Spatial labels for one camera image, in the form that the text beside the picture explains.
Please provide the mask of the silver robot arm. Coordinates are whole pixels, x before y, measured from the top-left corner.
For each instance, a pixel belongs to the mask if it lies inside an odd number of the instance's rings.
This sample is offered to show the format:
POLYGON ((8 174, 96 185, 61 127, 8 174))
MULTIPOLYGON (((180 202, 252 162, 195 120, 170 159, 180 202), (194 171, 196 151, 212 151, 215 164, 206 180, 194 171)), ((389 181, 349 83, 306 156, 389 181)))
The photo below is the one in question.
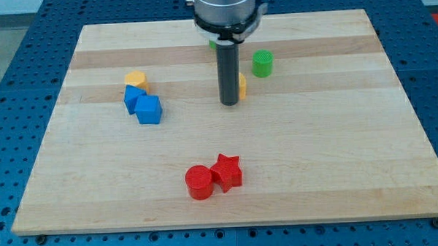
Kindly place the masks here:
POLYGON ((185 0, 196 30, 218 45, 238 45, 259 27, 268 11, 261 0, 185 0))

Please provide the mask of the green block behind arm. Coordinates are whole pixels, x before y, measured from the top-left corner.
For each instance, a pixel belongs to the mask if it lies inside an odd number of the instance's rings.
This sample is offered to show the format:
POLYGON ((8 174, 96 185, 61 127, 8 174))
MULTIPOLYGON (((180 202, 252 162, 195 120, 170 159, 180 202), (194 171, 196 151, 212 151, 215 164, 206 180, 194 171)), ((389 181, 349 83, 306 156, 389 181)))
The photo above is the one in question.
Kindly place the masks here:
POLYGON ((212 50, 216 49, 216 43, 214 43, 213 41, 209 41, 209 46, 212 50))

